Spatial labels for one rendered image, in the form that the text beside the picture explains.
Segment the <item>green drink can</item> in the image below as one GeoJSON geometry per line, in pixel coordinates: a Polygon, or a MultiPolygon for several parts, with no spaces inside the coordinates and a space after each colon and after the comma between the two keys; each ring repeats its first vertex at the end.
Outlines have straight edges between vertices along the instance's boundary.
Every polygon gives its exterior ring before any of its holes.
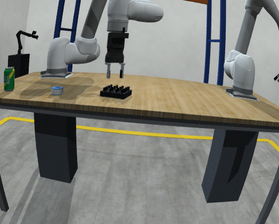
{"type": "Polygon", "coordinates": [[[7,67],[4,70],[4,90],[6,92],[11,92],[14,90],[14,67],[7,67]]]}

